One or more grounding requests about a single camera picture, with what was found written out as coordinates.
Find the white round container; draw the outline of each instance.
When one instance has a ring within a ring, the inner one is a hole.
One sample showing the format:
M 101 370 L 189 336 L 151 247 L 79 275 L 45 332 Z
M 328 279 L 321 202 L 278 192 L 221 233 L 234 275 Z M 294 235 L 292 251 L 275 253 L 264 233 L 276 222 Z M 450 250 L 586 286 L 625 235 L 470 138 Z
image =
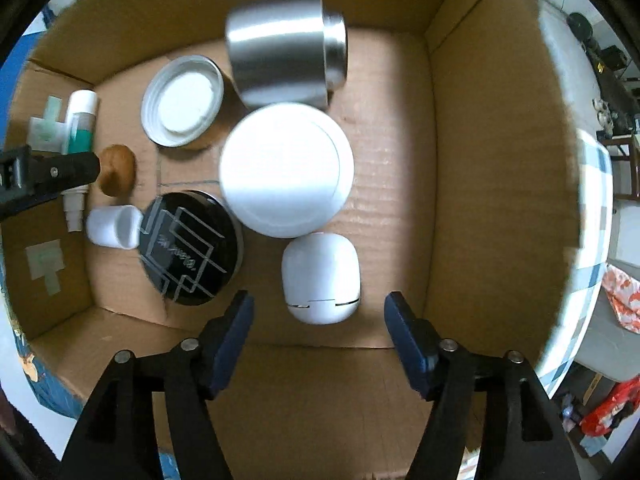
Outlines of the white round container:
M 274 238 L 324 226 L 353 184 L 353 153 L 332 118 L 303 104 L 260 108 L 231 132 L 220 156 L 220 187 L 244 225 Z
M 140 120 L 149 139 L 176 148 L 193 142 L 215 120 L 225 85 L 220 69 L 204 56 L 182 56 L 166 65 L 146 88 Z
M 132 205 L 112 205 L 89 211 L 86 235 L 92 243 L 115 249 L 135 249 L 140 241 L 142 212 Z

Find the red plastic bag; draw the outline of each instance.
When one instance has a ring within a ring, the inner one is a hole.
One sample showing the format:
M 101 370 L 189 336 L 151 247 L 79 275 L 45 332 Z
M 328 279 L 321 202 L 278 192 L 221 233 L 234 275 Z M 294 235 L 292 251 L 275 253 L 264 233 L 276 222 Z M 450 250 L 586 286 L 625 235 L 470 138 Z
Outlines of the red plastic bag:
M 640 282 L 624 270 L 607 264 L 602 288 L 607 293 L 620 325 L 630 332 L 640 334 Z
M 580 423 L 588 436 L 601 436 L 618 427 L 640 406 L 640 375 L 613 388 L 609 397 Z

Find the white cylindrical container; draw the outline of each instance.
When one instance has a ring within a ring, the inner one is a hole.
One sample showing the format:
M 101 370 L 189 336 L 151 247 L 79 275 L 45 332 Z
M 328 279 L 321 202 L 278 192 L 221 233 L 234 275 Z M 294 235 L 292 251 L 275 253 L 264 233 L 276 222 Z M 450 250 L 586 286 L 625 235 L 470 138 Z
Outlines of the white cylindrical container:
M 247 227 L 274 238 L 324 226 L 346 202 L 353 171 L 340 126 L 296 103 L 245 117 L 220 155 L 220 187 L 229 209 Z
M 65 118 L 68 137 L 62 145 L 63 154 L 84 153 L 92 150 L 97 109 L 98 95 L 91 90 L 77 90 L 69 96 Z M 70 233 L 82 231 L 84 196 L 88 190 L 89 186 L 79 186 L 62 192 L 66 227 Z
M 138 246 L 142 213 L 132 205 L 92 209 L 86 219 L 86 235 L 94 244 L 116 249 Z

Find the cardboard surface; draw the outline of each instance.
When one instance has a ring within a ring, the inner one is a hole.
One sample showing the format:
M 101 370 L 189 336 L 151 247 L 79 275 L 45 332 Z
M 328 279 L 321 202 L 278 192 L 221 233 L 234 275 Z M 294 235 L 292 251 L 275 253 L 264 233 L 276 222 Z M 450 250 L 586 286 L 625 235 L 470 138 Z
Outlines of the cardboard surface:
M 222 38 L 225 16 L 254 0 L 78 0 L 38 44 L 40 65 L 98 84 L 176 48 Z M 324 0 L 352 26 L 423 34 L 443 0 Z
M 238 480 L 406 472 L 430 407 L 409 388 L 394 350 L 253 345 L 209 404 Z
M 220 55 L 220 66 L 225 69 L 228 61 L 223 52 L 223 43 L 215 42 L 170 57 L 202 54 L 218 62 Z M 100 148 L 114 142 L 129 145 L 136 153 L 138 179 L 148 183 L 159 172 L 160 193 L 199 189 L 220 197 L 216 179 L 222 142 L 195 153 L 163 148 L 157 158 L 146 148 L 136 103 L 145 81 L 151 80 L 165 60 L 161 57 L 138 65 L 96 87 L 104 101 L 96 143 Z M 349 238 L 360 259 L 362 300 L 347 321 L 317 327 L 293 318 L 286 309 L 280 275 L 282 253 L 290 240 L 267 238 L 247 228 L 243 230 L 244 261 L 234 280 L 204 306 L 166 301 L 166 319 L 156 295 L 147 293 L 150 283 L 132 251 L 89 244 L 86 257 L 96 305 L 167 326 L 200 330 L 208 319 L 224 311 L 236 290 L 245 288 L 256 299 L 252 341 L 391 346 L 382 315 L 385 296 L 402 290 L 420 311 L 426 293 L 436 171 L 432 99 L 429 61 L 420 37 L 350 30 L 348 83 L 333 95 L 328 113 L 350 141 L 355 178 L 343 210 L 324 228 Z M 139 187 L 132 203 L 144 209 L 155 191 L 151 186 L 148 190 Z M 92 205 L 105 200 L 113 201 L 93 186 Z M 113 287 L 114 276 L 118 276 L 118 287 Z
M 29 118 L 42 117 L 50 95 L 62 99 L 64 110 L 69 95 L 85 88 L 90 86 L 27 63 L 12 101 L 4 149 L 25 144 Z M 2 222 L 2 251 L 10 302 L 28 338 L 39 336 L 93 303 L 81 257 L 83 238 L 82 233 L 66 232 L 61 198 Z M 25 248 L 53 240 L 60 240 L 65 268 L 56 273 L 60 292 L 50 295 L 44 276 L 31 279 Z
M 530 0 L 481 0 L 431 57 L 438 199 L 425 309 L 471 351 L 532 362 L 579 229 L 575 136 L 537 22 Z

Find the metal canister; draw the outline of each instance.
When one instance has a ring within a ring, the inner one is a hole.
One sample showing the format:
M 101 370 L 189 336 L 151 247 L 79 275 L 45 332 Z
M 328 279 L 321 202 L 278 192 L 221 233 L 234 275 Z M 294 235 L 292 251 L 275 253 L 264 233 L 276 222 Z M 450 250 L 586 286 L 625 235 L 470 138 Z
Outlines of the metal canister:
M 299 102 L 326 108 L 347 77 L 347 31 L 322 0 L 277 0 L 226 18 L 234 84 L 248 108 Z

